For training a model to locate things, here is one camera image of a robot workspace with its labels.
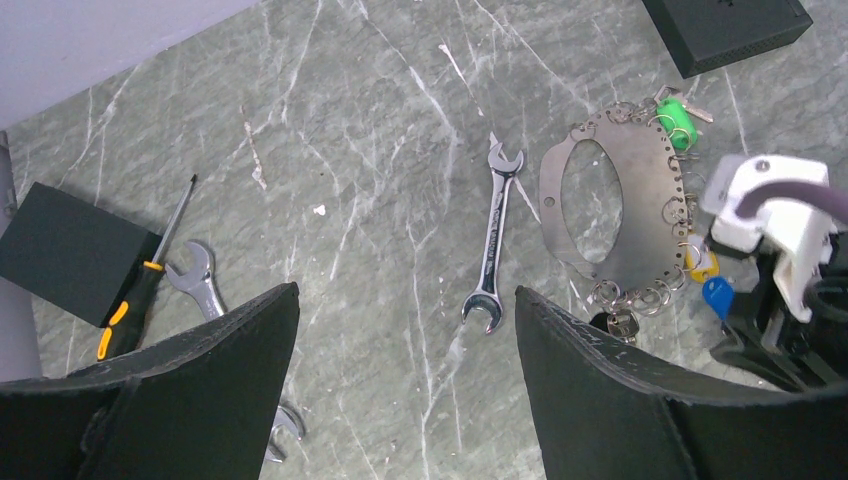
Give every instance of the yellow and black handle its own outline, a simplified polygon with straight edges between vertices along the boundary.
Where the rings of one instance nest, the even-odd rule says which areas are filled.
[[[97,348],[98,362],[138,348],[144,333],[147,311],[153,303],[156,285],[162,279],[164,271],[165,268],[158,263],[144,262],[141,266],[135,283],[109,319],[109,325],[100,337],[100,346]]]

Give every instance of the green key tag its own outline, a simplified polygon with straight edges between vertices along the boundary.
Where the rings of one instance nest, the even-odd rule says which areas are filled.
[[[698,141],[695,124],[680,100],[671,97],[663,99],[657,107],[657,116],[674,148],[686,150]]]

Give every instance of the black box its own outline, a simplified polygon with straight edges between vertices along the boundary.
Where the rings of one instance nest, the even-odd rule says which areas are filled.
[[[34,183],[0,238],[0,276],[105,327],[161,237]]]
[[[798,0],[642,0],[683,78],[794,42],[813,24]]]

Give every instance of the white plastic part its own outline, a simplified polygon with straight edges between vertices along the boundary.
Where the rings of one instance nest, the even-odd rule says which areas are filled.
[[[715,241],[742,252],[753,252],[765,237],[778,253],[774,281],[789,311],[803,323],[812,312],[803,304],[804,289],[818,277],[818,265],[829,258],[828,234],[833,219],[796,200],[768,200],[752,219],[736,216],[736,207],[751,190],[766,183],[795,180],[828,185],[827,165],[780,155],[760,155],[743,163],[727,188],[726,201],[713,222]]]

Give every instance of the wrench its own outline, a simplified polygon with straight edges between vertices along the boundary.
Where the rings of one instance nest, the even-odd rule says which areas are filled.
[[[180,275],[171,264],[166,264],[165,273],[174,288],[189,294],[197,302],[207,322],[214,320],[226,312],[215,288],[215,259],[208,248],[195,241],[189,240],[185,242],[185,246],[194,257],[194,266],[184,275]]]
[[[174,288],[189,294],[197,302],[207,322],[214,320],[226,313],[226,308],[215,288],[215,259],[208,248],[197,242],[189,240],[185,242],[185,245],[194,257],[194,266],[180,275],[173,266],[166,264],[165,273]],[[306,435],[306,427],[300,415],[289,406],[278,404],[274,413],[274,423],[271,425],[268,447],[265,449],[265,459],[272,462],[282,462],[286,459],[285,452],[274,442],[274,434],[280,427],[285,427],[298,440]]]
[[[489,227],[486,231],[486,247],[483,251],[483,267],[480,269],[480,281],[477,288],[465,299],[462,305],[462,323],[471,310],[485,310],[492,317],[486,327],[486,335],[494,332],[501,322],[503,306],[498,297],[498,260],[501,256],[506,200],[512,179],[524,166],[524,152],[519,151],[515,161],[500,157],[503,143],[489,150],[489,168],[492,170],[492,206],[489,210]]]

